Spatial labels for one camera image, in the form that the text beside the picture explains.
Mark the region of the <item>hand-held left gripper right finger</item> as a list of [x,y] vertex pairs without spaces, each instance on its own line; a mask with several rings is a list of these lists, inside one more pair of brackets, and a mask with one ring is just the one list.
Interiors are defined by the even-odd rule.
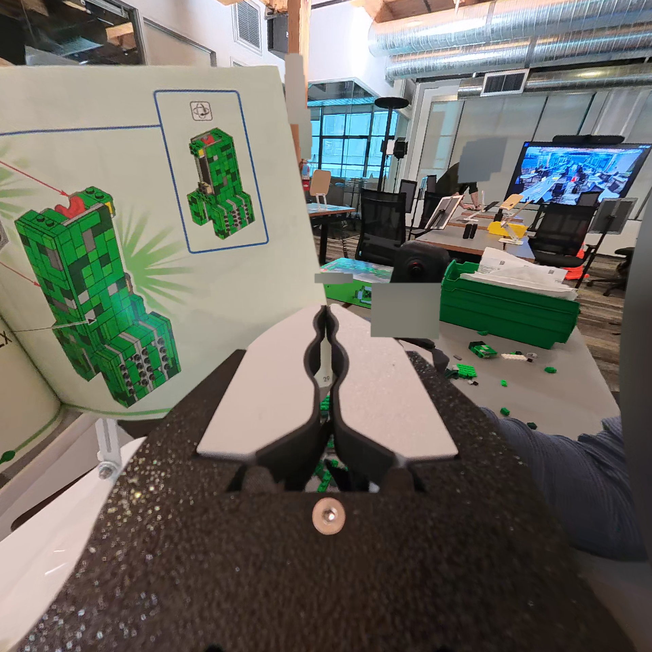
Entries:
[[458,448],[403,346],[373,337],[370,323],[327,307],[327,336],[336,381],[330,412],[338,456],[381,485],[390,468],[450,460]]

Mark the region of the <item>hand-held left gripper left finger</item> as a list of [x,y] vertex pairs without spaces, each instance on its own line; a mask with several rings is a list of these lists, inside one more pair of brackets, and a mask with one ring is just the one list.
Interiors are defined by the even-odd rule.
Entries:
[[303,490],[329,434],[320,412],[321,367],[327,308],[310,305],[273,325],[247,348],[196,452],[234,462],[227,492],[244,488],[247,471],[262,468],[275,490]]

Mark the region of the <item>brick set instruction booklet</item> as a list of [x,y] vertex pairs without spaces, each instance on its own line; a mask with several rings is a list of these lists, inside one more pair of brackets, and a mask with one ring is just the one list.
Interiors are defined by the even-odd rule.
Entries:
[[1,70],[1,472],[325,302],[276,67]]

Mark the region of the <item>person's right forearm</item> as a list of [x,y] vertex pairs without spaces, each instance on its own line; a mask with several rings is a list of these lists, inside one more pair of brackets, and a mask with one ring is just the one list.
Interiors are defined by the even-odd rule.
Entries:
[[481,410],[531,471],[570,545],[618,561],[648,559],[624,453],[621,416],[577,440],[545,434],[512,417]]

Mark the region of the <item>grey desk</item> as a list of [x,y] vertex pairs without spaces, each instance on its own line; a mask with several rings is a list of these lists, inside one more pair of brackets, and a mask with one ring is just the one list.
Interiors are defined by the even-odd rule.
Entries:
[[475,404],[576,439],[618,412],[581,334],[534,363],[479,361],[478,387],[401,342],[460,458],[417,465],[424,491],[349,494],[372,508],[354,540],[345,651],[650,651],[651,567],[572,549],[529,468]]

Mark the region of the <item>long wooden work table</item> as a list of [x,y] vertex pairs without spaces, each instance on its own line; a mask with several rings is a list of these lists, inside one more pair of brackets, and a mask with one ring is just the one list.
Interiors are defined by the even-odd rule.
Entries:
[[501,249],[507,253],[534,262],[533,252],[527,243],[527,236],[521,238],[520,245],[513,245],[501,242],[500,235],[494,235],[488,231],[488,226],[493,223],[495,213],[480,213],[475,217],[478,220],[478,229],[473,238],[464,238],[466,221],[464,217],[472,216],[473,211],[457,208],[452,214],[448,224],[442,230],[431,230],[426,232],[417,227],[412,228],[412,236],[416,240],[426,242],[446,249],[450,252],[469,254],[481,257],[487,248]]

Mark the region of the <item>tilted tablet on stand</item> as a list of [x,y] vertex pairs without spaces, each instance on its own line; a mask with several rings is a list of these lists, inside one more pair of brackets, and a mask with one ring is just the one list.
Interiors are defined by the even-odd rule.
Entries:
[[464,196],[461,195],[447,196],[442,198],[437,204],[437,207],[434,209],[434,212],[430,216],[426,226],[424,227],[426,232],[432,230],[443,230],[449,223],[454,212],[457,210],[463,199]]

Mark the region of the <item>scattered small green bricks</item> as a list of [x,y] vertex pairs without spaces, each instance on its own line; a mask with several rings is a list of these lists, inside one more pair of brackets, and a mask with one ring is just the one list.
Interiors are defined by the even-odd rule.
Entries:
[[[445,369],[444,375],[446,379],[461,379],[469,386],[477,387],[477,378],[470,374],[471,371],[471,366],[468,364],[454,364],[452,367]],[[334,435],[330,434],[326,447],[305,486],[305,491],[335,493],[345,490],[377,493],[379,492],[379,486],[365,477],[354,477],[349,466],[336,453]]]

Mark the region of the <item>yellow plastic part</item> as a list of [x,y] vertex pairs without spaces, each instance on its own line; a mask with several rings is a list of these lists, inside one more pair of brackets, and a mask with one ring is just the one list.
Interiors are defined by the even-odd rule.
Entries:
[[504,215],[501,220],[494,220],[488,226],[488,232],[499,235],[503,240],[521,240],[526,234],[527,226],[515,216]]

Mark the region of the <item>white printed paper bag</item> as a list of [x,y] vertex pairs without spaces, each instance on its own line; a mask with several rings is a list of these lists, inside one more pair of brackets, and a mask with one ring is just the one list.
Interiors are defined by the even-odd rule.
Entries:
[[575,301],[578,297],[577,291],[558,282],[541,283],[523,278],[511,276],[500,276],[494,273],[461,273],[461,280],[468,280],[477,283],[484,283],[499,288],[514,289],[527,293],[543,295],[546,297],[559,298],[568,301]]
[[529,281],[543,286],[562,284],[566,269],[533,264],[500,249],[486,248],[477,273]]

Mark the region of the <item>wooden top office table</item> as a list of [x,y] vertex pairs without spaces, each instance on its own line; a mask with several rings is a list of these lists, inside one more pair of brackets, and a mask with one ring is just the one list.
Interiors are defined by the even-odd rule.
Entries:
[[325,258],[327,255],[329,224],[345,220],[355,213],[355,208],[307,203],[306,209],[308,211],[310,223],[313,226],[320,226],[320,248],[318,258],[320,265],[323,265],[325,264]]

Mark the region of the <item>stack of green plastic bins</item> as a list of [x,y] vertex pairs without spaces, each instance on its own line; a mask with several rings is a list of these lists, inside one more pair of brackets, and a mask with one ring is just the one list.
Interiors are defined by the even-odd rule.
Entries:
[[580,303],[464,278],[478,265],[452,261],[441,282],[440,320],[551,349],[575,329]]

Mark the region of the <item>white stand with wooden board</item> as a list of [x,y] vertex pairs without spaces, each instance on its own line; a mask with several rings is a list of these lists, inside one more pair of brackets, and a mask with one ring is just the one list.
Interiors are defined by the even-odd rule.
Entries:
[[331,173],[329,170],[316,169],[310,182],[310,195],[315,199],[317,210],[327,210],[327,193],[330,188]]

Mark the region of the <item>large paned window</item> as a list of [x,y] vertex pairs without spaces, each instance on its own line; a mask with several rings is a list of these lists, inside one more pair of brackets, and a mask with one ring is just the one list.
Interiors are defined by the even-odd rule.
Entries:
[[312,106],[312,170],[330,171],[333,177],[379,177],[381,144],[388,111],[373,104]]

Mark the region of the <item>black floor lamp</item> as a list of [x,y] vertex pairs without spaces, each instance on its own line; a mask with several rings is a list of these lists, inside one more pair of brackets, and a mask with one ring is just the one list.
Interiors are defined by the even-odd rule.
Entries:
[[408,104],[408,100],[396,96],[379,97],[374,101],[375,107],[386,109],[388,111],[385,135],[381,146],[381,163],[379,167],[378,191],[383,190],[385,162],[387,159],[387,146],[391,131],[393,112],[394,110],[401,110],[406,108]]

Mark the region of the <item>orange traffic cone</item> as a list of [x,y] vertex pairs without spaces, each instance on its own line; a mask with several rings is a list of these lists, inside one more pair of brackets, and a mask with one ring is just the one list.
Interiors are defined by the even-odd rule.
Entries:
[[580,259],[582,262],[578,267],[569,267],[566,269],[566,276],[565,276],[566,281],[577,281],[582,277],[583,266],[585,265],[586,261],[590,257],[591,252],[592,252],[592,246],[584,242],[582,244],[582,248],[576,255],[576,257]]

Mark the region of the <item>white ceiling vent grille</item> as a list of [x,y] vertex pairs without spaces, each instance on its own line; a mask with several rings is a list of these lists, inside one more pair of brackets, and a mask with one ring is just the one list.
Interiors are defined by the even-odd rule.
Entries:
[[483,78],[480,96],[522,94],[529,76],[529,69],[488,72]]

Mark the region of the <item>grey display on pole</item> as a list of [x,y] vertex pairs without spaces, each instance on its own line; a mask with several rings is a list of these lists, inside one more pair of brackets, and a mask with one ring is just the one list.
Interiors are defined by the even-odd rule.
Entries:
[[629,220],[629,217],[638,200],[636,198],[605,199],[591,220],[587,234],[598,234],[600,239],[597,245],[592,246],[586,262],[592,263],[595,255],[607,235],[620,235]]

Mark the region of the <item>large wall screen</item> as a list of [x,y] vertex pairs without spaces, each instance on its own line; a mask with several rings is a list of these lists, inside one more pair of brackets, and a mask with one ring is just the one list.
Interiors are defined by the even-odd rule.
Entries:
[[505,198],[535,205],[577,205],[584,192],[597,192],[598,201],[626,198],[650,152],[648,143],[525,142]]

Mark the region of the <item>silver ventilation duct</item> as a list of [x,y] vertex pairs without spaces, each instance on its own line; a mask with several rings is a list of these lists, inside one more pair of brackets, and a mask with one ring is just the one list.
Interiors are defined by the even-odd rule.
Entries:
[[387,80],[456,76],[651,56],[651,24],[464,45],[392,56]]
[[491,1],[373,23],[368,45],[382,57],[650,21],[650,1]]

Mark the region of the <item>black wall speaker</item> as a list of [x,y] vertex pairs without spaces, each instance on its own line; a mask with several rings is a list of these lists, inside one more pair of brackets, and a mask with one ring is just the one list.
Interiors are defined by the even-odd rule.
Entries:
[[266,19],[267,49],[283,58],[288,53],[288,15],[275,14]]

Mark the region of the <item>white wall air vent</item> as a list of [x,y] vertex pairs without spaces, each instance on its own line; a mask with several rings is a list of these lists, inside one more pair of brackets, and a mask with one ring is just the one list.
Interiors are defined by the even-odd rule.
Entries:
[[254,1],[240,1],[233,5],[233,34],[237,44],[258,55],[263,53],[261,36],[261,9]]

